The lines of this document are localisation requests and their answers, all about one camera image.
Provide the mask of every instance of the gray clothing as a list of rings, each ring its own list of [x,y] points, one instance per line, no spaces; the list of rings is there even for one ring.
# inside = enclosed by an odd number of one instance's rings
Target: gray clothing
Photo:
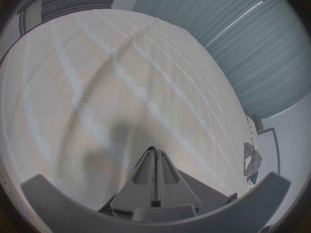
[[[244,159],[250,155],[252,156],[252,160],[244,171],[244,174],[247,176],[251,176],[253,173],[258,171],[261,165],[262,157],[257,151],[255,151],[254,145],[251,145],[248,142],[244,143]]]

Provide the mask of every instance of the bed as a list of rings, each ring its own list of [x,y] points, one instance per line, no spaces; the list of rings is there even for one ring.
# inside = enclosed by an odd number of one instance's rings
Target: bed
[[[98,210],[152,145],[223,194],[247,192],[243,109],[213,58],[175,25],[120,10],[54,19],[11,48],[0,84],[1,172],[28,212],[20,183],[37,173]]]

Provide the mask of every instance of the pile of clothes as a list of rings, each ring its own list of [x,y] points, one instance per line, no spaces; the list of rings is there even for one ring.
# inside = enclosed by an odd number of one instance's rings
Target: pile of clothes
[[[244,175],[248,177],[246,188],[250,189],[256,184],[261,161],[262,157],[254,145],[244,143]]]

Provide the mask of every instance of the floral pillow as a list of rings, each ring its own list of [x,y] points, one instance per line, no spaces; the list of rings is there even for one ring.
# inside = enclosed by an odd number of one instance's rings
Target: floral pillow
[[[250,138],[250,142],[249,143],[254,145],[255,146],[255,150],[259,153],[259,150],[258,150],[258,135],[257,135],[255,123],[253,122],[253,120],[249,116],[246,116],[246,117],[247,117],[248,126],[249,126],[249,138]]]

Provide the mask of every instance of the bed sheet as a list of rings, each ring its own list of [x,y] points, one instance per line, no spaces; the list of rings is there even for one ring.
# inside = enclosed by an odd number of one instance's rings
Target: bed sheet
[[[190,33],[159,18],[52,20],[13,46],[0,84],[0,154],[23,200],[20,183],[41,173],[98,210],[151,145],[226,195],[247,192],[248,122],[233,88]]]

